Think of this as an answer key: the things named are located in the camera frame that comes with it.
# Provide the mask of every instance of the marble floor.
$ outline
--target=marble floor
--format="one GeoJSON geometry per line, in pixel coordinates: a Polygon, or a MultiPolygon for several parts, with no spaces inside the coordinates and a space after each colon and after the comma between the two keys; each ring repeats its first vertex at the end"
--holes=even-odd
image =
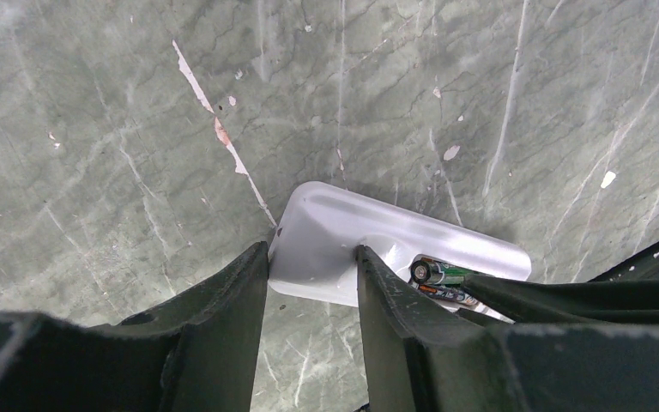
{"type": "MultiPolygon", "coordinates": [[[[309,180],[590,279],[659,240],[659,1],[0,2],[0,310],[116,322],[309,180]]],[[[265,313],[253,410],[366,401],[356,309],[265,313]]]]}

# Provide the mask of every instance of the white debris fleck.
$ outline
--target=white debris fleck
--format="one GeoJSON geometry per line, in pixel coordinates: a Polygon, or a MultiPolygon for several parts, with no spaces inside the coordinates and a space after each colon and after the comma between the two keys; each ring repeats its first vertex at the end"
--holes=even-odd
{"type": "Polygon", "coordinates": [[[444,161],[449,161],[458,155],[458,151],[461,150],[461,146],[454,145],[448,148],[444,153],[444,161]]]}
{"type": "Polygon", "coordinates": [[[605,177],[602,178],[602,183],[600,184],[600,187],[602,189],[605,189],[606,187],[610,186],[610,184],[613,183],[613,180],[615,180],[617,176],[618,175],[615,174],[614,172],[608,171],[607,173],[605,173],[605,177]]]}

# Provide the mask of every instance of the white plastic tray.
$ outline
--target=white plastic tray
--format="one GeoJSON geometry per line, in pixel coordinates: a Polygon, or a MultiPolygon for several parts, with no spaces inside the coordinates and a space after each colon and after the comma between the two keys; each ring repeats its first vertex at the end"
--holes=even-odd
{"type": "Polygon", "coordinates": [[[525,281],[518,246],[320,182],[298,187],[269,248],[269,285],[281,294],[357,306],[354,248],[370,246],[404,281],[419,255],[525,281]]]}

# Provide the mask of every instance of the aa battery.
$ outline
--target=aa battery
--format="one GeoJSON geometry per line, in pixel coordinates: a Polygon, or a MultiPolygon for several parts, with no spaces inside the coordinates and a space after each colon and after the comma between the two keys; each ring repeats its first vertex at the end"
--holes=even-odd
{"type": "Polygon", "coordinates": [[[460,285],[468,273],[473,272],[426,258],[410,265],[410,277],[419,285],[460,285]]]}
{"type": "Polygon", "coordinates": [[[428,285],[419,285],[417,283],[414,284],[413,287],[431,299],[445,300],[464,306],[475,306],[479,303],[477,299],[472,297],[470,294],[463,292],[459,288],[441,288],[428,285]]]}

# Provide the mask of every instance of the chipped paint spot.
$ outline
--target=chipped paint spot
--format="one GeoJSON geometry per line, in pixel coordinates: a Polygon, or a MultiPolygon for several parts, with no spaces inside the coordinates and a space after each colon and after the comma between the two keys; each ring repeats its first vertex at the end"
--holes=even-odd
{"type": "Polygon", "coordinates": [[[205,107],[206,110],[215,114],[214,108],[211,107],[211,104],[209,103],[209,99],[206,97],[206,94],[203,92],[201,86],[198,84],[198,80],[196,80],[196,77],[193,75],[193,71],[188,66],[188,62],[185,61],[185,58],[183,57],[183,53],[178,48],[178,44],[175,42],[175,40],[172,41],[172,47],[175,49],[175,52],[178,54],[178,69],[180,70],[181,73],[183,73],[183,76],[185,76],[185,80],[188,81],[190,87],[193,88],[193,93],[196,94],[198,101],[201,102],[201,105],[205,107]]]}
{"type": "Polygon", "coordinates": [[[461,150],[461,146],[455,145],[451,146],[444,153],[444,161],[449,161],[458,155],[458,151],[461,150]]]}
{"type": "MultiPolygon", "coordinates": [[[[188,80],[188,83],[193,88],[193,92],[196,94],[198,101],[201,102],[201,105],[205,107],[206,110],[208,110],[209,112],[215,115],[213,107],[211,107],[209,100],[206,97],[206,94],[201,89],[201,85],[198,84],[198,81],[193,76],[193,72],[190,70],[188,63],[185,61],[185,58],[183,57],[183,53],[178,48],[178,44],[176,44],[175,40],[172,41],[172,45],[173,48],[175,48],[175,52],[178,54],[178,67],[180,69],[180,72],[183,73],[185,79],[188,80]]],[[[266,202],[264,202],[261,193],[259,193],[259,190],[256,184],[254,183],[254,180],[251,178],[251,175],[246,170],[246,167],[244,166],[244,162],[241,161],[241,158],[239,158],[239,153],[236,152],[236,148],[233,146],[233,144],[231,144],[231,139],[228,137],[228,132],[226,132],[226,129],[223,127],[221,121],[217,117],[214,118],[214,129],[215,129],[216,137],[221,143],[223,143],[224,146],[226,146],[226,149],[231,154],[231,156],[233,156],[233,160],[236,162],[235,172],[239,174],[244,174],[246,178],[249,180],[249,184],[251,185],[251,189],[254,192],[254,196],[256,196],[257,198],[259,207],[263,210],[264,214],[266,214],[266,217],[269,218],[269,221],[271,221],[272,227],[276,227],[276,221],[274,220],[274,216],[272,216],[271,211],[269,210],[269,206],[266,204],[266,202]]]]}
{"type": "Polygon", "coordinates": [[[602,178],[602,183],[600,184],[600,187],[602,189],[605,189],[606,187],[610,186],[610,184],[613,183],[613,180],[615,180],[617,176],[618,175],[615,174],[614,172],[608,171],[607,173],[605,173],[605,177],[602,178]]]}
{"type": "Polygon", "coordinates": [[[231,139],[228,137],[228,132],[226,129],[223,127],[223,124],[221,124],[221,121],[218,118],[214,119],[214,128],[216,132],[216,137],[218,137],[219,142],[223,143],[224,146],[228,147],[231,145],[231,139]]]}
{"type": "Polygon", "coordinates": [[[340,148],[337,148],[337,157],[340,158],[340,171],[344,172],[345,171],[345,163],[342,158],[342,152],[340,151],[340,148]]]}

